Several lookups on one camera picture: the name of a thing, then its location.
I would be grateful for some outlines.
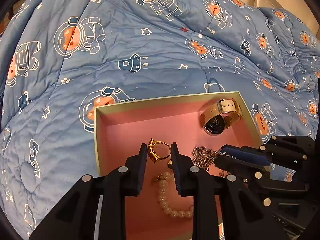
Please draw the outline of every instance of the pearl bracelet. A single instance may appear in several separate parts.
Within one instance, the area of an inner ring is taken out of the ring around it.
[[[168,202],[166,201],[167,198],[165,196],[165,193],[167,191],[166,187],[168,185],[168,180],[174,179],[174,175],[170,174],[169,172],[165,172],[163,174],[160,174],[157,179],[154,179],[154,181],[159,180],[159,196],[158,201],[160,203],[160,206],[163,208],[164,213],[167,215],[170,215],[172,218],[180,217],[180,218],[192,218],[193,217],[193,206],[190,207],[190,210],[188,211],[176,211],[172,210],[171,207],[169,207]]]

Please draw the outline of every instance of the ring band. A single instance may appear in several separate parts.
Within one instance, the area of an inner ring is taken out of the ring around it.
[[[159,143],[164,144],[169,148],[169,155],[168,156],[160,157],[156,154],[156,151],[154,150],[154,146]],[[169,144],[162,142],[162,141],[154,141],[153,139],[151,139],[150,142],[148,143],[148,156],[154,163],[156,163],[159,160],[165,160],[165,159],[169,158],[170,155],[171,155],[171,147],[169,146]]]

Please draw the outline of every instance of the watch face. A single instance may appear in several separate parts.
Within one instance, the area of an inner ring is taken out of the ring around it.
[[[212,135],[221,134],[224,130],[224,127],[225,127],[225,123],[224,123],[224,119],[221,115],[217,115],[217,116],[211,118],[204,125],[204,129]]]

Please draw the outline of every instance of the paw print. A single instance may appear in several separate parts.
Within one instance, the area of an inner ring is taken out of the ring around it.
[[[70,82],[70,79],[68,78],[61,79],[61,85],[68,84],[69,82]]]

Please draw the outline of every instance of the comforter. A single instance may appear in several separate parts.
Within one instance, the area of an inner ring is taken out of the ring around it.
[[[314,139],[317,46],[290,12],[240,0],[26,0],[0,41],[2,209],[28,239],[83,174],[98,176],[96,106],[240,91],[263,142]]]

